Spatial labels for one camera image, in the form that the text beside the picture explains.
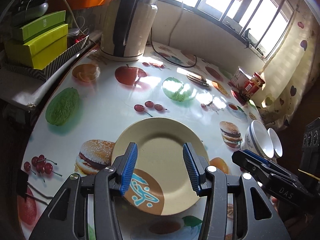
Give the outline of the person's right hand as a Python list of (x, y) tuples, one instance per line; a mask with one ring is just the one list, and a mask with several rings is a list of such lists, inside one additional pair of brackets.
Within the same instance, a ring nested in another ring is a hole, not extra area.
[(275, 198), (275, 197), (273, 197), (273, 196), (270, 196), (270, 201), (271, 201), (274, 205), (276, 205), (276, 204), (278, 203), (277, 198)]

